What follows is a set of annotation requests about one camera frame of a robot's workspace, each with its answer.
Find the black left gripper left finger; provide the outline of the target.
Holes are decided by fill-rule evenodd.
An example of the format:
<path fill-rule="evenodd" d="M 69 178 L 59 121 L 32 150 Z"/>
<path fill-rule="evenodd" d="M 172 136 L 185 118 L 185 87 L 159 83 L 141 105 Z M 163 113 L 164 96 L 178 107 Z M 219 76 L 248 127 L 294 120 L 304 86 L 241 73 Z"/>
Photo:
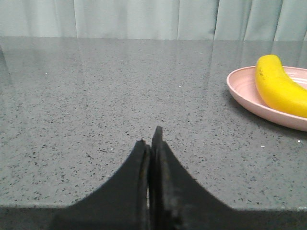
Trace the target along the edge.
<path fill-rule="evenodd" d="M 137 141 L 129 157 L 99 189 L 55 215 L 53 230 L 147 230 L 150 147 Z"/>

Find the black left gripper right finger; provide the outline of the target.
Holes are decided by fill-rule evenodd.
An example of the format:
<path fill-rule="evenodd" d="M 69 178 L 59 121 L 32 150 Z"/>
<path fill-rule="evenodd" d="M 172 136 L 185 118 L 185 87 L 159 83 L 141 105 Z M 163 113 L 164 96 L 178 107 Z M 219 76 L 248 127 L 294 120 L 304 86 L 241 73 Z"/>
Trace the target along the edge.
<path fill-rule="evenodd" d="M 184 169 L 158 126 L 149 169 L 150 219 L 153 230 L 240 230 L 239 217 L 200 186 Z"/>

